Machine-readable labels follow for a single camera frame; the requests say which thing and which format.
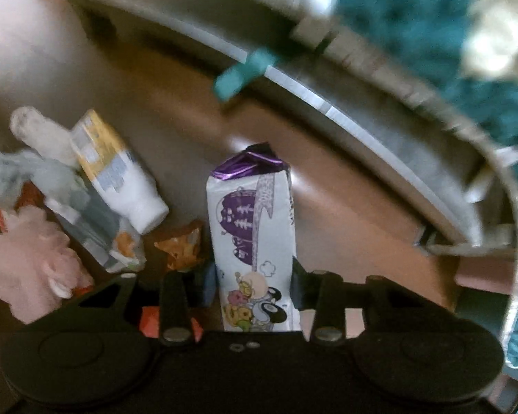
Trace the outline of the purple white milk carton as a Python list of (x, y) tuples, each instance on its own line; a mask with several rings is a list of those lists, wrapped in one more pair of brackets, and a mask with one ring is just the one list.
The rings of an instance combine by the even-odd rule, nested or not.
[(251, 145), (211, 172), (207, 199), (225, 330), (300, 330), (290, 294), (296, 257), (290, 167), (267, 143)]

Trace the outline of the orange snack wrapper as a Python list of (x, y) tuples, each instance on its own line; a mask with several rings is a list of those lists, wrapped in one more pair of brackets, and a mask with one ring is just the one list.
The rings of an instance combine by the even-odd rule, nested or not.
[(167, 272), (189, 272), (205, 262), (202, 252), (203, 227), (202, 220), (193, 220), (154, 243), (156, 249), (166, 254)]

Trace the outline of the grey white snack wrapper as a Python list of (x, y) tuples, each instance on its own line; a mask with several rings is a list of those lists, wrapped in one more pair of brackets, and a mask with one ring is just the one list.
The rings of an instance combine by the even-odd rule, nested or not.
[(139, 272), (147, 259), (142, 238), (130, 222), (105, 204), (75, 169), (32, 150), (0, 152), (0, 208), (13, 211), (23, 186), (32, 184), (63, 229), (105, 269)]

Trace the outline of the white yellow plastic bottle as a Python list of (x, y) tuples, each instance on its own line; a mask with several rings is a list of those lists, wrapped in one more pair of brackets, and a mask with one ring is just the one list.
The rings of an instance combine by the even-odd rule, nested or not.
[(141, 236), (169, 213), (155, 179), (143, 169), (117, 131), (93, 109), (78, 121), (70, 141), (82, 170), (114, 212)]

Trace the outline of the grey bed frame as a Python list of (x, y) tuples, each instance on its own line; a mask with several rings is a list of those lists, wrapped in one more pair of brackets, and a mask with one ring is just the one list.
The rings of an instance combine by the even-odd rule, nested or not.
[(222, 67), (214, 88), (254, 86), (362, 160), (432, 225), (430, 250), (509, 256), (514, 280), (501, 326), (518, 368), (518, 147), (476, 118), (472, 94), (491, 83), (435, 85), (305, 0), (72, 0), (89, 31), (128, 16)]

